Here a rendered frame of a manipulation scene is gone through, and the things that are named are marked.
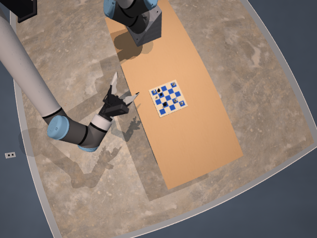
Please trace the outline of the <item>blue and cream chessboard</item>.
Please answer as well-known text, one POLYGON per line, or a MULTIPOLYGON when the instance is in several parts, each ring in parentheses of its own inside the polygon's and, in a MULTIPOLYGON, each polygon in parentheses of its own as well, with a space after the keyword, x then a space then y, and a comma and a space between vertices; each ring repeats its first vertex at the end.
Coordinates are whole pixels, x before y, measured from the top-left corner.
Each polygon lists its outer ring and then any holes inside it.
POLYGON ((149 93, 160 118, 188 106, 176 80, 150 89, 149 93), (172 85, 173 82, 175 82, 174 86, 172 85), (160 92, 158 92, 158 88, 160 92), (155 93, 153 93, 154 90, 155 93), (162 93, 162 96, 160 93, 162 93), (157 99, 156 95, 158 96, 157 99), (174 102, 176 98, 178 101, 174 102), (163 105, 164 102, 167 103, 166 106, 163 105), (181 102, 183 102, 182 105, 181 102))

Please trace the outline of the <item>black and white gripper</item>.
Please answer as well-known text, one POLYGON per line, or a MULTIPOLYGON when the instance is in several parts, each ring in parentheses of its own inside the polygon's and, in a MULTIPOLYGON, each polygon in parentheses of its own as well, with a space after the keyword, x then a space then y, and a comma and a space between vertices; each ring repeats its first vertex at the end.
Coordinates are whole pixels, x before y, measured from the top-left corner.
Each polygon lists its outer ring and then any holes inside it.
POLYGON ((117 92, 116 89, 116 84, 117 84, 117 72, 114 74, 112 81, 110 82, 110 89, 108 90, 107 95, 105 96, 105 98, 103 99, 103 102, 105 102, 105 104, 103 105, 103 107, 101 108, 100 112, 98 113, 101 117, 105 118, 108 121, 112 121, 113 119, 110 118, 110 116, 108 114, 105 113, 107 108, 111 108, 120 104, 125 105, 126 107, 128 107, 133 101, 134 99, 139 95, 140 92, 136 93, 134 96, 127 96, 125 97, 125 99, 119 99, 119 97, 116 95, 115 97, 115 93, 117 92))

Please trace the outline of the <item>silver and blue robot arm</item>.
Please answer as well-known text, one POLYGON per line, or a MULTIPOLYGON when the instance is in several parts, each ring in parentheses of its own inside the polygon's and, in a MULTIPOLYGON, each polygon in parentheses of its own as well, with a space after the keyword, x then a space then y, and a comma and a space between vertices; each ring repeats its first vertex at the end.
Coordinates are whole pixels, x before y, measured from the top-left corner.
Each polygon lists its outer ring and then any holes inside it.
MULTIPOLYGON (((105 15, 141 34, 150 20, 149 10, 156 7, 158 0, 104 0, 105 15)), ((0 61, 15 82, 48 124, 47 135, 94 152, 112 125, 95 114, 88 126, 67 116, 34 66, 26 50, 15 34, 0 7, 0 61)), ((127 114, 129 108, 123 104, 107 108, 111 117, 127 114)))

